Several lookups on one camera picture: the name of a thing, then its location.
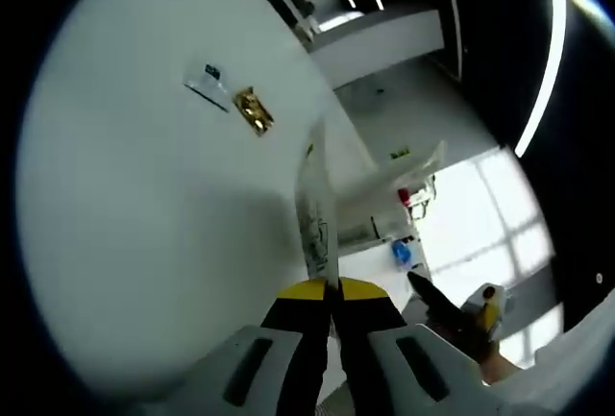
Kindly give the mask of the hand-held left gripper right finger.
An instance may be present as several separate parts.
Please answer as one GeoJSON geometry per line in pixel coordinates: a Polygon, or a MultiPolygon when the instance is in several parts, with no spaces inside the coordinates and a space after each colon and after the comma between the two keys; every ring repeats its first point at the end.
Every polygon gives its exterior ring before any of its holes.
{"type": "MultiPolygon", "coordinates": [[[[405,327],[401,312],[378,285],[341,277],[334,295],[334,326],[356,414],[392,415],[393,397],[385,367],[378,360],[369,335],[405,327]]],[[[395,339],[392,349],[402,355],[398,362],[415,373],[419,386],[431,392],[436,401],[449,395],[450,386],[414,339],[395,339]]]]}

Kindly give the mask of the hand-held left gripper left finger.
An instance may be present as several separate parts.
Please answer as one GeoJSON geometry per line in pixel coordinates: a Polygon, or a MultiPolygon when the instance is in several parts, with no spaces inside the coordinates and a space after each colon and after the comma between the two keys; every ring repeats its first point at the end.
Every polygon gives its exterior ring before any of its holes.
{"type": "Polygon", "coordinates": [[[195,415],[311,415],[328,361],[331,309],[322,278],[278,293],[258,326],[238,330],[195,371],[195,415]]]}

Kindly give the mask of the person's right hand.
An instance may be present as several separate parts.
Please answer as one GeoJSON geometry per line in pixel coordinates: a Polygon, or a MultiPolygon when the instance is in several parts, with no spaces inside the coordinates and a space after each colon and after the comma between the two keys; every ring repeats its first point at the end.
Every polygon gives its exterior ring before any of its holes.
{"type": "Polygon", "coordinates": [[[482,380],[487,384],[507,379],[514,374],[522,371],[522,368],[516,366],[500,353],[500,344],[491,342],[488,352],[480,361],[480,372],[482,380]]]}

